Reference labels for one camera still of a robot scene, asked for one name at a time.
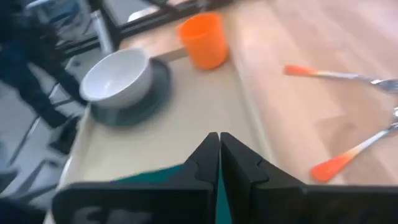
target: dark pants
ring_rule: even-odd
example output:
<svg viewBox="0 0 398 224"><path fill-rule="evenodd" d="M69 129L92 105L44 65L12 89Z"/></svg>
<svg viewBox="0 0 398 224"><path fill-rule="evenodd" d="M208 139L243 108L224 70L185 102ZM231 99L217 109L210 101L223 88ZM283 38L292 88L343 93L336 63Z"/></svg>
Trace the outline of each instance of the dark pants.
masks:
<svg viewBox="0 0 398 224"><path fill-rule="evenodd" d="M8 224L42 224L45 211L0 198L0 223Z"/></svg>
<svg viewBox="0 0 398 224"><path fill-rule="evenodd" d="M62 88L77 102L86 105L80 97L79 83L69 74L61 63L45 52L40 44L35 42L22 43L18 41L2 44L0 51L0 80L18 90L20 97L29 104L44 121L56 128L67 121L67 117L57 111L43 92L38 79L28 68L32 62L43 68L50 76L59 82Z"/></svg>

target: wooden table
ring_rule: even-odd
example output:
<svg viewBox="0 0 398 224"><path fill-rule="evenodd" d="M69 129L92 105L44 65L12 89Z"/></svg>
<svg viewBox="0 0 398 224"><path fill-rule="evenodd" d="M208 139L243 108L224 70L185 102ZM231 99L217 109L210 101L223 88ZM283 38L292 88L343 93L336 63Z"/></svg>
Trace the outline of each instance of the wooden table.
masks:
<svg viewBox="0 0 398 224"><path fill-rule="evenodd" d="M382 128L397 98L358 82L288 77L285 64L374 78L398 77L398 2L240 0L223 14L232 58L251 90L278 166L312 182L308 170ZM126 39L152 55L180 49L177 21ZM362 153L331 184L398 182L398 136Z"/></svg>

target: metal utensil head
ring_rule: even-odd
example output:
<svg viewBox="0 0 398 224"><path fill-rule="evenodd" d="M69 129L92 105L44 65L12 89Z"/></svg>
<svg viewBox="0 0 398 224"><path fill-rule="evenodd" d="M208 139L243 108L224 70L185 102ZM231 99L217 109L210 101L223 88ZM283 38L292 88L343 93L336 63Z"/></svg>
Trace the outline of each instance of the metal utensil head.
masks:
<svg viewBox="0 0 398 224"><path fill-rule="evenodd" d="M398 79L373 80L371 83L388 93L398 94Z"/></svg>
<svg viewBox="0 0 398 224"><path fill-rule="evenodd" d="M398 107L394 108L392 112L393 120L389 129L398 129Z"/></svg>

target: dark gray plate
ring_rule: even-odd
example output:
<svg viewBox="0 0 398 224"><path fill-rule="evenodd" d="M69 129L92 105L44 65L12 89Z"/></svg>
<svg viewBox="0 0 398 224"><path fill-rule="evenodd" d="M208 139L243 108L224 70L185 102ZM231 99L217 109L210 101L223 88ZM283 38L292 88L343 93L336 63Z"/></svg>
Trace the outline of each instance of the dark gray plate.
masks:
<svg viewBox="0 0 398 224"><path fill-rule="evenodd" d="M150 60L154 82L143 99L128 108L100 108L91 105L91 115L99 123L108 126L132 126L156 114L169 99L171 92L171 72L169 66L157 59Z"/></svg>

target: beige tray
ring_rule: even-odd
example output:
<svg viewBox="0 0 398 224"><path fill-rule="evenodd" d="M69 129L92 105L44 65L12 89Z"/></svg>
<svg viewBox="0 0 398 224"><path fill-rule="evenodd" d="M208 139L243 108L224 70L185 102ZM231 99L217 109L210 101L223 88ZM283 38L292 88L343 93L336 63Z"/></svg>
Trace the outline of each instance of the beige tray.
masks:
<svg viewBox="0 0 398 224"><path fill-rule="evenodd" d="M162 55L173 72L168 105L135 127L97 123L86 111L61 184L114 180L183 163L212 131L229 132L275 162L267 150L258 115L234 65L209 72L192 67L182 50Z"/></svg>

